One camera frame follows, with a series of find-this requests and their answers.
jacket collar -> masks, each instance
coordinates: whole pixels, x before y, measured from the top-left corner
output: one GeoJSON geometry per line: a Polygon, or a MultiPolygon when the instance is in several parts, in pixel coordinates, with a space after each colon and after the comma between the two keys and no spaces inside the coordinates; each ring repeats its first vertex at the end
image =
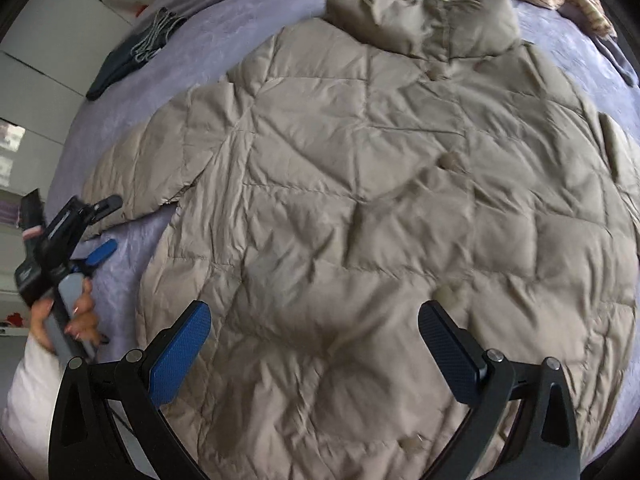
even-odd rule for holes
{"type": "Polygon", "coordinates": [[[521,41],[511,0],[326,0],[325,19],[419,59],[497,56],[521,41]]]}

beige down jacket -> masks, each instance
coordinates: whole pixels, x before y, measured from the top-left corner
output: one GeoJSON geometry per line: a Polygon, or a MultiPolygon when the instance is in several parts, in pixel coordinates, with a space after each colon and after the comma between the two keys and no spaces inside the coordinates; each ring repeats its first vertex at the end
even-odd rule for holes
{"type": "Polygon", "coordinates": [[[194,298],[213,322],[169,422],[212,479],[417,479],[465,414],[418,332],[435,298],[485,348],[562,361],[587,459],[634,334],[639,150],[510,0],[326,7],[84,186],[124,198],[98,230],[178,202],[139,343],[194,298]]]}

white wall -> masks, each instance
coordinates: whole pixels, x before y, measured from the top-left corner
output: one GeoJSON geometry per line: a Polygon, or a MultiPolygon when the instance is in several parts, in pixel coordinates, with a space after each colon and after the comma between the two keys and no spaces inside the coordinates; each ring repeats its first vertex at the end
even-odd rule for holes
{"type": "Polygon", "coordinates": [[[46,198],[84,95],[132,19],[102,0],[28,1],[0,42],[0,119],[26,130],[17,152],[0,148],[4,189],[46,198]]]}
{"type": "Polygon", "coordinates": [[[0,273],[14,275],[15,268],[24,260],[24,246],[18,229],[2,227],[0,230],[0,273]]]}

hand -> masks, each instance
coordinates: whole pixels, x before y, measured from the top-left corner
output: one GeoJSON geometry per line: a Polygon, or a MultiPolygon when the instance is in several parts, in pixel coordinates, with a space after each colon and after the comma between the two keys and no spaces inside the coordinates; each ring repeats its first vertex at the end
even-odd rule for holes
{"type": "MultiPolygon", "coordinates": [[[[94,299],[91,297],[93,287],[91,280],[85,278],[82,282],[82,296],[74,303],[74,317],[65,328],[65,333],[82,341],[91,341],[95,346],[100,344],[98,332],[98,316],[94,312],[94,299]]],[[[44,329],[44,320],[51,312],[53,299],[46,298],[36,301],[31,307],[31,335],[43,348],[54,353],[55,350],[47,332],[44,329]]]]}

lavender bed sheet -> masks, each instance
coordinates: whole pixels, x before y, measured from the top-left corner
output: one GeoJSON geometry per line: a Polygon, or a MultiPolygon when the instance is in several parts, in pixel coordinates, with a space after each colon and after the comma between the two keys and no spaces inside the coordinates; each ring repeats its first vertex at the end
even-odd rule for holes
{"type": "MultiPolygon", "coordinates": [[[[629,88],[593,42],[557,12],[514,0],[522,35],[545,50],[610,115],[640,142],[640,89],[629,88]]],[[[225,0],[193,16],[145,67],[85,102],[71,127],[47,200],[50,219],[100,158],[130,127],[145,120],[188,87],[217,80],[280,28],[319,16],[324,0],[225,0]]],[[[78,247],[88,254],[109,238],[118,251],[95,275],[94,297],[101,330],[111,338],[101,361],[120,359],[136,346],[134,313],[140,277],[174,206],[124,224],[78,247]]],[[[594,458],[622,435],[640,407],[640,332],[606,437],[594,458]]]]}

